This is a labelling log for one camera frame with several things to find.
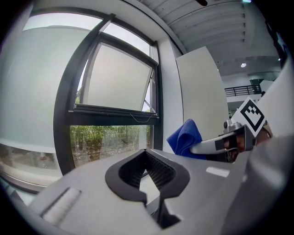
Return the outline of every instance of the sky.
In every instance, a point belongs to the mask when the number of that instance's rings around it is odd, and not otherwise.
[[[95,17],[79,14],[50,13],[30,17],[23,30],[25,31],[32,28],[43,28],[49,26],[71,26],[88,29],[90,31],[101,21],[101,19]],[[106,29],[103,32],[115,36],[121,40],[124,40],[125,42],[133,45],[134,47],[143,51],[145,54],[149,55],[149,44],[146,43],[144,40],[140,39],[139,37],[137,37],[136,35],[134,35],[133,33],[129,32],[128,30],[111,23],[106,27]],[[78,90],[81,88],[81,85],[82,79],[79,82]],[[149,87],[147,90],[145,100],[147,100],[147,102],[150,103]],[[144,103],[143,111],[146,111],[148,109],[150,109],[149,106],[146,103]]]

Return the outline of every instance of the ceiling fan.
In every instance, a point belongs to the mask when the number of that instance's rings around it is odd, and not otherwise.
[[[206,0],[196,0],[200,5],[202,6],[207,6],[207,1]]]

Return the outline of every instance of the white strip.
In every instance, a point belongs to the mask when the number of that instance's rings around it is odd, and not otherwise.
[[[55,204],[44,214],[43,219],[57,226],[73,207],[78,199],[80,191],[70,188]]]
[[[222,177],[227,177],[230,173],[229,170],[224,170],[224,169],[214,168],[214,167],[207,167],[206,172],[215,174],[218,176],[222,176]]]

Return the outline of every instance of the wire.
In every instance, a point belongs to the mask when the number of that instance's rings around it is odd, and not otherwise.
[[[140,121],[138,121],[137,119],[135,119],[135,121],[138,122],[138,123],[147,123],[147,122],[150,120],[150,118],[151,118],[152,116],[154,116],[154,115],[156,115],[156,113],[155,113],[155,114],[152,114],[152,115],[149,117],[149,119],[148,119],[147,121],[145,121],[145,122],[140,122]]]

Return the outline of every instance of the person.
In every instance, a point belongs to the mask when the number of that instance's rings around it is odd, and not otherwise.
[[[269,125],[263,126],[260,132],[256,136],[256,145],[259,145],[262,142],[269,140],[271,137],[272,137],[272,132]],[[232,161],[236,160],[238,153],[245,151],[244,135],[243,134],[237,135],[236,138],[237,138],[237,150],[229,152],[229,155]],[[226,149],[232,148],[228,140],[224,142],[224,146]]]

